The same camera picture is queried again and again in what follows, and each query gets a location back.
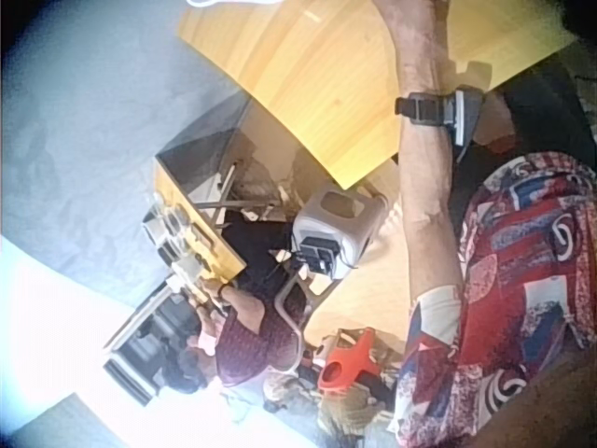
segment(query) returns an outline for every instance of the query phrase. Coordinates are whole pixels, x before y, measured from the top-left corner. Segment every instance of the red object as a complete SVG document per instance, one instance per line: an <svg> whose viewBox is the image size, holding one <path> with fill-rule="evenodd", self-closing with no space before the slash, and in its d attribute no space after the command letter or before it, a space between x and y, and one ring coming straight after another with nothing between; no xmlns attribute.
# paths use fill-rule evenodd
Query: red object
<svg viewBox="0 0 597 448"><path fill-rule="evenodd" d="M324 391L340 391L353 385L361 371L380 376L380 366L369 358L374 342L375 330L366 328L351 348L334 348L321 370L317 386Z"/></svg>

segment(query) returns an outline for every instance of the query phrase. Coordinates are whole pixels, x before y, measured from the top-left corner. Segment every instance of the white wall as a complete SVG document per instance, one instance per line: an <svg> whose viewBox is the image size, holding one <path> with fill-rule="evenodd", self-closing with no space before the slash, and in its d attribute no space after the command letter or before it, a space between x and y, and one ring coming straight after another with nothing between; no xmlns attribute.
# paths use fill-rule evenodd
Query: white wall
<svg viewBox="0 0 597 448"><path fill-rule="evenodd" d="M1 243L0 427L11 433L89 383L132 308Z"/></svg>

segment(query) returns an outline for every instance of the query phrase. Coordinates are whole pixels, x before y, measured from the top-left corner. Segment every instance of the wooden desk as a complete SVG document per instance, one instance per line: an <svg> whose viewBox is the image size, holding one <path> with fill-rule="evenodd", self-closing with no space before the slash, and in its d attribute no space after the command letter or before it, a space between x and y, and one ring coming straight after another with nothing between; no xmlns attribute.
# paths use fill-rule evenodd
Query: wooden desk
<svg viewBox="0 0 597 448"><path fill-rule="evenodd" d="M180 205L188 214L192 224L198 226L203 234L211 241L211 249L198 241L191 230L185 233L185 240L195 253L207 262L214 276L229 281L237 273L242 271L246 264L229 244L222 238L210 223L210 220L203 217L188 199L187 195L180 189L168 170L156 158L155 164L155 189L161 194L166 206Z"/></svg>
<svg viewBox="0 0 597 448"><path fill-rule="evenodd" d="M573 41L541 0L451 0L448 26L456 68L474 62L465 82L483 89ZM264 105L343 188L396 152L396 61L370 0L194 8L179 35Z"/></svg>

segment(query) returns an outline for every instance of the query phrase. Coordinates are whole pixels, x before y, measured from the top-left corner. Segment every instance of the patterned shirt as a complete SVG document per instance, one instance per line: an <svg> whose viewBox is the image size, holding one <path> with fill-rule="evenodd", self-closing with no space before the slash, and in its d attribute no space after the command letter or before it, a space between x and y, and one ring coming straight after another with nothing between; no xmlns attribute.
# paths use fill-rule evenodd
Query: patterned shirt
<svg viewBox="0 0 597 448"><path fill-rule="evenodd" d="M519 157L474 196L463 291L424 293L411 316L393 430L401 447L463 442L547 369L566 339L597 341L595 173L558 153Z"/></svg>

